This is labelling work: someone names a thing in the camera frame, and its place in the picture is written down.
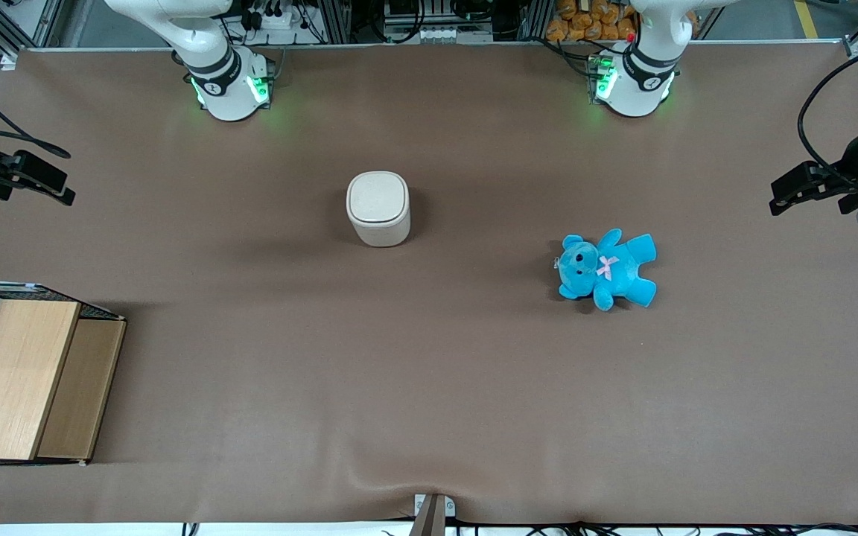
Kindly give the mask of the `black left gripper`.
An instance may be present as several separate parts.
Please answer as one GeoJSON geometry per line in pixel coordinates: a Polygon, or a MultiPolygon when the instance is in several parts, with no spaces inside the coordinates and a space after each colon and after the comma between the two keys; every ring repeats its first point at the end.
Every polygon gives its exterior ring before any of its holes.
{"type": "MultiPolygon", "coordinates": [[[[833,164],[850,183],[848,192],[838,201],[844,216],[858,209],[858,136],[845,146],[841,159],[833,164]]],[[[791,207],[810,201],[827,200],[845,192],[845,183],[815,162],[802,162],[773,180],[769,211],[780,216],[791,207]]]]}

